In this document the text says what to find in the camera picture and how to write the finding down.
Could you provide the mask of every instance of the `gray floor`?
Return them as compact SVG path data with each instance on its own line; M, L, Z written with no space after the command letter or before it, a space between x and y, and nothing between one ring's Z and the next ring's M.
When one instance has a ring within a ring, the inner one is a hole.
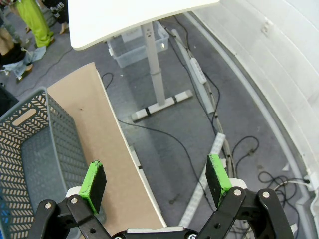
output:
M32 37L32 33L25 35L25 25L18 17L10 14L8 19L22 37ZM179 15L178 19L189 31L189 44L193 54L221 91L219 118L231 148L247 135L258 137L260 141L257 152L241 162L239 176L254 191L267 186L257 179L262 170L273 176L285 174L293 177L292 172L282 172L287 160L267 122L235 74L183 15ZM166 18L162 24L169 29L177 29L184 39L184 31L174 18ZM48 87L77 68L95 62L101 75L112 72L115 76L108 94L119 119L132 122L131 113L155 103L147 60L120 69L109 55L106 44L100 43L80 52L71 50L69 35L58 35L59 28L59 24L52 27L56 42L49 47L44 58L34 64L33 72L21 83L17 85L12 74L9 77L0 74L0 82L4 82L6 88L20 100L36 87ZM186 71L171 47L170 45L167 51L159 54L166 96L188 89L194 92ZM107 77L103 80L105 85L109 82ZM168 132L178 138L186 147L197 174L201 173L214 135L196 97L154 114L138 124ZM165 221L169 226L177 225L196 185L196 178L184 149L176 140L162 133L124 124L121 127L128 143L135 147ZM254 146L255 142L249 140L241 144L235 152L235 160ZM290 195L293 186L287 188L287 194ZM294 203L299 197L300 193L297 192L291 202ZM293 209L285 207L285 212L291 224L297 222ZM208 203L203 199L190 228L200 230L210 215ZM301 228L299 233L298 238L304 238Z

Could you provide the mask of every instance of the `yellow-green pants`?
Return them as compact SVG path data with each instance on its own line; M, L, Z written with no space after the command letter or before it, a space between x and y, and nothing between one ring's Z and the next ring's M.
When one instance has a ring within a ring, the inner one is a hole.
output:
M37 47L48 46L53 32L50 31L46 24L44 16L35 0L16 1L15 7L20 17L32 30Z

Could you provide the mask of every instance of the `basket handle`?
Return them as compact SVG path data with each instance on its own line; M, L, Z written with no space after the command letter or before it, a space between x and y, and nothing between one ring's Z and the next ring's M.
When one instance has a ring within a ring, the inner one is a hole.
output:
M29 118L31 118L33 115L36 114L35 108L30 108L28 111L24 112L22 115L20 115L15 121L12 122L13 126L19 126L20 124L27 121Z

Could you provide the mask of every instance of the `electrical outlet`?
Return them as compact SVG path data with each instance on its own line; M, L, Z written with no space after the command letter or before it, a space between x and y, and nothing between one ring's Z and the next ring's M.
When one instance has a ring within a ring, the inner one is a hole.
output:
M274 24L266 18L265 23L262 25L261 32L268 37L273 28Z

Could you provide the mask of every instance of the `table leg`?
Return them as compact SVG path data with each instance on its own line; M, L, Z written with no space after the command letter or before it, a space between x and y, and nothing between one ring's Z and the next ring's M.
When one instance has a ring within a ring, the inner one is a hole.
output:
M150 116L152 113L165 109L169 106L177 104L180 101L192 97L192 92L190 90L179 93L168 99L165 99L163 80L161 77L160 64L155 44L153 24L146 23L142 26L143 36L146 44L146 52L148 55L148 61L150 66L150 75L152 78L153 88L156 96L157 103L146 107L140 111L132 114L132 120L136 121L146 116Z

